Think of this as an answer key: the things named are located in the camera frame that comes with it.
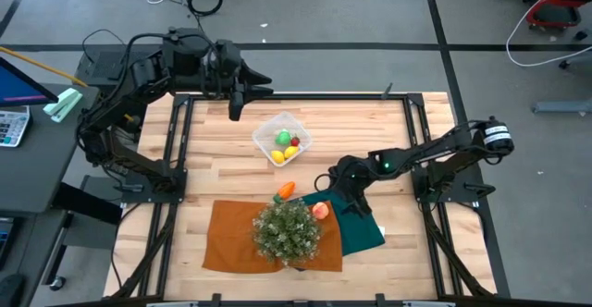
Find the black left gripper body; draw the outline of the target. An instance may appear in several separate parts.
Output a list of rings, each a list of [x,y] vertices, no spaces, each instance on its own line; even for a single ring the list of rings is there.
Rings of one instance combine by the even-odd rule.
[[[243,64],[241,50],[232,41],[218,40],[203,58],[203,94],[206,97],[243,97],[240,80]]]

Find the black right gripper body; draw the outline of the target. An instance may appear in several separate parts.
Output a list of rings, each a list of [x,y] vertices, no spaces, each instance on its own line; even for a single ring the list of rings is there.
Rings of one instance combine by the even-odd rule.
[[[363,195],[368,187],[368,174],[361,158],[344,156],[330,168],[330,188],[345,195]]]

